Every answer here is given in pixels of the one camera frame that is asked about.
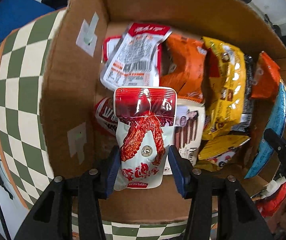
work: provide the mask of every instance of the snack packaging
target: snack packaging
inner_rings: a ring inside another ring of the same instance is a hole
[[[113,50],[115,49],[116,45],[118,44],[121,36],[112,36],[105,39],[103,43],[103,59],[107,62],[108,58],[112,54]],[[152,59],[152,65],[155,65],[159,74],[161,73],[161,59],[162,59],[162,45],[159,44],[157,46],[156,53],[154,53]]]
[[[208,49],[207,65],[213,90],[210,107],[206,111],[203,140],[228,134],[233,125],[241,122],[246,86],[243,52],[228,43],[203,37]]]
[[[195,101],[178,98],[173,143],[183,158],[196,164],[198,149],[202,140],[205,122],[205,108]],[[166,158],[164,175],[171,175],[171,167]]]
[[[203,42],[172,33],[166,40],[173,63],[160,86],[173,88],[181,98],[203,102],[201,84],[207,51]]]
[[[249,55],[245,55],[244,58],[246,65],[246,85],[245,85],[243,112],[241,114],[240,123],[233,125],[231,130],[248,133],[247,128],[251,124],[252,114],[254,109],[254,100],[251,99],[252,81],[253,81],[253,59]]]
[[[259,55],[252,85],[252,98],[275,101],[280,81],[279,66],[262,51]]]
[[[176,92],[162,87],[120,87],[114,92],[121,167],[114,189],[153,188],[162,182],[174,135]]]
[[[195,167],[207,171],[219,171],[250,140],[246,135],[222,135],[208,141],[198,154]]]
[[[115,136],[117,117],[114,114],[112,98],[103,98],[94,110],[97,128],[104,134]]]
[[[280,79],[278,87],[278,95],[276,97],[275,104],[272,108],[272,112],[268,119],[265,130],[272,128],[272,130],[277,133],[277,135],[282,136],[285,128],[286,122],[286,86],[282,79]],[[258,146],[257,154],[253,161],[251,168],[248,170],[245,179],[256,176],[268,160],[271,158],[274,150],[273,148],[265,141],[264,135]]]
[[[101,83],[112,91],[121,86],[157,87],[159,70],[152,59],[170,34],[164,25],[130,24],[101,71]]]

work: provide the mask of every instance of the checkered floor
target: checkered floor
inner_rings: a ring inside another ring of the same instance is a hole
[[[53,179],[39,116],[45,57],[65,10],[6,40],[0,64],[0,141],[11,176],[31,208]]]
[[[217,213],[212,215],[212,225],[217,223]],[[180,236],[185,232],[187,221],[162,225],[133,225],[103,221],[107,240],[161,240]],[[77,214],[72,213],[72,230],[79,232]]]

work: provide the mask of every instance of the white tape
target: white tape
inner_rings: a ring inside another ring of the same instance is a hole
[[[85,122],[68,131],[68,142],[70,156],[73,157],[77,153],[79,164],[81,164],[84,161],[83,146],[86,143]]]
[[[87,54],[93,57],[96,41],[98,36],[95,35],[96,25],[98,24],[99,16],[95,12],[93,14],[90,25],[83,20],[79,35],[76,39],[76,45],[83,49]]]

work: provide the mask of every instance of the screw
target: screw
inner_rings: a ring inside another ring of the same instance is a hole
[[[63,180],[62,176],[56,176],[54,182],[61,182]]]
[[[96,174],[98,174],[98,170],[97,169],[91,169],[91,170],[89,170],[89,173],[90,173],[90,175],[96,175]]]
[[[235,179],[235,177],[234,177],[233,175],[227,176],[227,179],[228,179],[230,182],[235,182],[235,181],[236,181],[236,179]]]
[[[202,171],[200,169],[198,169],[198,168],[193,169],[192,172],[195,175],[200,175],[202,173]]]

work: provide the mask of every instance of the cardboard wall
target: cardboard wall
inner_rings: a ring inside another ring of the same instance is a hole
[[[88,23],[96,12],[99,22],[94,56],[76,44],[81,24]],[[240,47],[254,59],[264,50],[282,70],[286,83],[286,48],[256,14],[236,0],[70,0],[67,13],[53,39],[49,52],[40,105],[41,121],[54,174],[65,178],[81,175],[95,166],[97,159],[109,153],[115,139],[102,136],[93,129],[95,103],[112,92],[99,81],[104,37],[111,32],[112,22],[155,21],[198,35],[219,38]],[[258,145],[267,123],[272,103],[258,103],[253,127]],[[79,164],[77,156],[69,153],[67,132],[86,122],[87,143],[85,160]],[[250,159],[256,150],[253,147]],[[260,176],[244,180],[246,168],[242,163],[226,166],[218,176],[236,176],[249,195],[254,195],[272,179],[278,168],[273,156]],[[100,201],[102,218],[122,223],[163,223],[185,220],[190,201],[177,193],[172,176],[164,176],[162,184],[153,189],[125,189],[114,192],[108,200]]]

